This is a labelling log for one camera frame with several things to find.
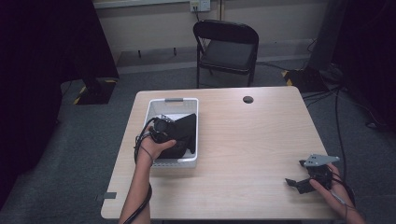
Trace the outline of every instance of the gray carpet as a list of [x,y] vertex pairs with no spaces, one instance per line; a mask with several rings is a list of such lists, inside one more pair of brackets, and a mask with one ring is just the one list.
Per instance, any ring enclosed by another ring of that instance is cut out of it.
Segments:
[[[272,63],[295,69],[302,67],[304,60]],[[274,67],[257,66],[252,86],[283,86],[285,81],[280,72]],[[220,87],[245,85],[245,77],[235,78],[222,74],[211,77],[206,73],[203,82]],[[116,223],[101,218],[102,202],[96,197],[106,192],[136,93],[193,89],[195,68],[120,74],[108,105],[73,105],[82,87],[81,81],[74,81],[70,86],[63,84],[65,95],[60,124],[37,167],[18,178],[0,212],[0,223]],[[341,157],[334,101],[335,94],[332,94],[310,105],[308,110],[328,153]],[[358,209],[369,223],[395,223],[395,134],[366,128],[364,123],[369,120],[369,114],[345,91],[340,93],[338,111],[346,152],[347,183],[355,190]],[[343,170],[341,162],[336,165]],[[168,220],[165,223],[186,222]]]

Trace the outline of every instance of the white plastic basket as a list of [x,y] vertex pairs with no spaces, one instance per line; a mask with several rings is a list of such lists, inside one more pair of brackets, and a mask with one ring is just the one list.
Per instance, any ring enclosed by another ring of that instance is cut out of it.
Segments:
[[198,158],[198,99],[197,98],[167,98],[153,99],[148,104],[146,122],[152,118],[160,118],[165,115],[169,119],[176,120],[184,118],[190,114],[196,115],[196,136],[195,136],[195,153],[191,154],[186,151],[181,159],[157,159],[153,167],[195,167]]

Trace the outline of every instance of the chair seat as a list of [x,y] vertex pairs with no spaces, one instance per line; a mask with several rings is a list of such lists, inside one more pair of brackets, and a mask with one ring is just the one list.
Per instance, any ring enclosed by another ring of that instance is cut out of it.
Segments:
[[246,75],[253,60],[254,45],[211,40],[201,57],[202,67],[217,67],[219,70],[234,70]]

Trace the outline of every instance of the table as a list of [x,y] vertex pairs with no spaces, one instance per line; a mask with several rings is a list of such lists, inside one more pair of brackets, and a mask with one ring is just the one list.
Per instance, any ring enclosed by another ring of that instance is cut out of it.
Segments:
[[[253,98],[246,104],[245,96]],[[308,178],[299,160],[327,155],[294,87],[141,91],[134,100],[102,216],[118,218],[134,172],[134,137],[149,100],[199,99],[196,168],[152,168],[153,219],[334,219],[317,192],[286,184]]]

